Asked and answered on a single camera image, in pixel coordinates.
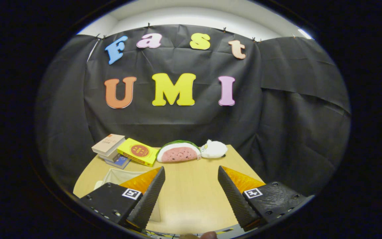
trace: blue letter f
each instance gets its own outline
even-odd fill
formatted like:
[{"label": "blue letter f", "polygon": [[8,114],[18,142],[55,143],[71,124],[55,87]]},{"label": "blue letter f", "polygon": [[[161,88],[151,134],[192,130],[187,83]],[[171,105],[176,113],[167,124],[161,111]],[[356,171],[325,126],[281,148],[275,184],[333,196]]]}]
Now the blue letter f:
[{"label": "blue letter f", "polygon": [[126,41],[127,39],[128,39],[127,36],[122,36],[121,38],[113,42],[112,44],[108,45],[108,47],[106,47],[106,51],[109,53],[109,57],[110,57],[110,61],[109,61],[110,65],[123,56],[123,53],[121,53],[120,51],[125,48],[125,44],[123,44],[123,41]]}]

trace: pink letter i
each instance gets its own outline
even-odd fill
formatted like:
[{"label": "pink letter i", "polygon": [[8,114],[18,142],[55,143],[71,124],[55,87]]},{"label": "pink letter i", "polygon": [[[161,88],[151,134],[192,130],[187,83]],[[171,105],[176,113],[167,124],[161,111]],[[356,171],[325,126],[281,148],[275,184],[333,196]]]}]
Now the pink letter i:
[{"label": "pink letter i", "polygon": [[222,85],[222,97],[219,101],[221,106],[233,106],[235,101],[232,99],[232,83],[235,79],[233,77],[218,77]]}]

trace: stack of books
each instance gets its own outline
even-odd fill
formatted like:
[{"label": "stack of books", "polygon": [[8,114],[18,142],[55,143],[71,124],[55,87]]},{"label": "stack of books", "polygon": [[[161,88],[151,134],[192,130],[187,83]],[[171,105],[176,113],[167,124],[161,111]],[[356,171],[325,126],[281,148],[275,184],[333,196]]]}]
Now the stack of books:
[{"label": "stack of books", "polygon": [[117,148],[125,142],[125,136],[110,134],[92,147],[92,151],[109,165],[124,169],[131,159],[117,152]]},{"label": "stack of books", "polygon": [[92,151],[109,165],[124,169],[131,159],[152,167],[158,150],[123,135],[111,134],[94,145]]}]

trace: watermelon slice pillow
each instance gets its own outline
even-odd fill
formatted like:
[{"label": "watermelon slice pillow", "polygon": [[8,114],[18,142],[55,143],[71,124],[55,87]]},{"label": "watermelon slice pillow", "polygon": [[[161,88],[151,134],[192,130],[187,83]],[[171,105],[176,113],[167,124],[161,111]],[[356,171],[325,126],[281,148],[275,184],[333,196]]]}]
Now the watermelon slice pillow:
[{"label": "watermelon slice pillow", "polygon": [[180,162],[201,159],[197,145],[185,140],[176,140],[165,144],[156,154],[158,162]]}]

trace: white plush toy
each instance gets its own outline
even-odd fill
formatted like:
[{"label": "white plush toy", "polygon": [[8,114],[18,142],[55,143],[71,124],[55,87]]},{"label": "white plush toy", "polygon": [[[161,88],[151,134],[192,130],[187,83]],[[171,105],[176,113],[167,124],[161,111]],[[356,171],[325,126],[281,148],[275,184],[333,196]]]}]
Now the white plush toy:
[{"label": "white plush toy", "polygon": [[207,143],[200,148],[200,150],[201,157],[214,159],[224,156],[226,151],[228,151],[228,148],[224,143],[219,141],[211,141],[209,139]]}]

